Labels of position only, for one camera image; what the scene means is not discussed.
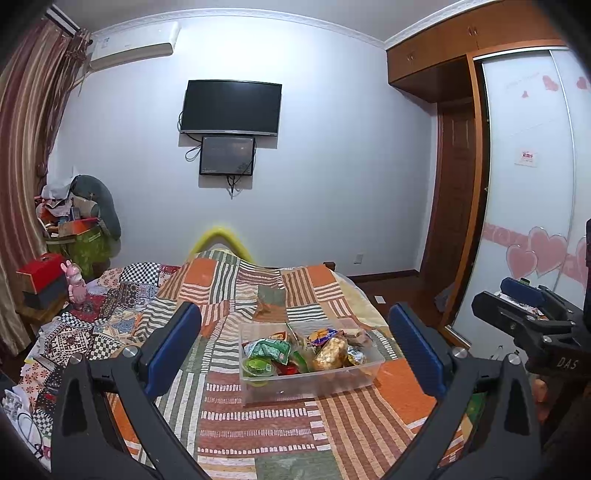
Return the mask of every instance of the black box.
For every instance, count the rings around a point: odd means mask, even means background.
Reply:
[[[35,310],[45,310],[54,301],[68,292],[68,282],[65,275],[60,275],[38,294],[22,292],[24,304]]]

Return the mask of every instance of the pile of clothes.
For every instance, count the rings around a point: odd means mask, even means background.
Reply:
[[[63,187],[46,186],[35,200],[37,217],[48,238],[79,235],[96,224],[114,240],[121,236],[113,198],[94,177],[78,175]]]

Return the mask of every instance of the striped quilt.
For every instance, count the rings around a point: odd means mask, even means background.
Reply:
[[[223,251],[200,253],[159,289],[148,306],[150,318],[135,334],[145,338],[164,325],[182,301],[199,306],[201,334],[169,392],[155,403],[212,478],[373,480],[412,441],[434,401],[421,392],[379,313],[372,309],[375,316],[362,322],[354,307],[361,295],[350,291],[347,298],[343,290],[324,265],[262,268]],[[241,323],[343,317],[362,325],[387,360],[372,386],[327,398],[242,406]],[[150,465],[119,398],[110,401],[130,452]],[[454,460],[461,447],[458,431],[443,463]]]

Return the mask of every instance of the sliding wardrobe door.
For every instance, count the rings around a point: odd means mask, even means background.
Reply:
[[[505,277],[553,288],[567,248],[573,204],[573,145],[560,78],[549,51],[482,60],[490,125],[485,224],[464,301],[452,328],[490,357],[513,340],[477,319],[481,291]]]
[[[591,218],[591,85],[576,56],[568,50],[552,52],[569,107],[574,144],[574,203],[568,247],[556,293],[583,308],[587,267],[585,224]]]

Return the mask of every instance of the black cable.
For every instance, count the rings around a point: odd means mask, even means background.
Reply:
[[[185,153],[185,160],[186,161],[194,161],[195,158],[197,158],[199,156],[199,152],[201,152],[201,145],[203,144],[202,140],[199,140],[198,138],[192,137],[190,134],[186,133],[186,132],[181,132],[181,117],[183,116],[183,113],[180,112],[178,115],[178,121],[177,121],[177,130],[179,133],[183,134],[183,135],[187,135],[191,140],[199,143],[199,145],[197,145],[196,147],[193,147],[191,150],[189,150],[188,152]],[[192,157],[189,157],[189,154],[191,152],[196,151],[195,155]]]
[[[256,158],[256,137],[252,137],[252,160],[248,163],[248,165],[244,168],[244,170],[242,170],[239,174],[237,175],[227,175],[226,176],[226,181],[228,182],[228,186],[230,187],[230,194],[234,195],[234,187],[236,186],[236,183],[238,183],[238,181],[244,176],[244,174],[246,173],[246,171],[252,166],[252,170],[251,170],[251,174],[254,171],[254,167],[255,167],[255,158]]]
[[[27,433],[27,434],[25,434],[25,432],[22,431],[21,422],[20,422],[21,415],[24,415],[26,418],[31,420],[31,427],[29,428],[29,433]],[[35,449],[35,454],[39,455],[38,459],[43,458],[43,435],[41,434],[41,429],[33,420],[33,417],[31,417],[27,412],[22,411],[17,415],[17,425],[18,425],[18,429],[20,430],[25,441]],[[33,430],[33,425],[35,426],[35,429],[37,430],[37,433],[39,434],[39,440],[40,440],[41,444],[31,443],[30,436],[31,436],[31,432]]]

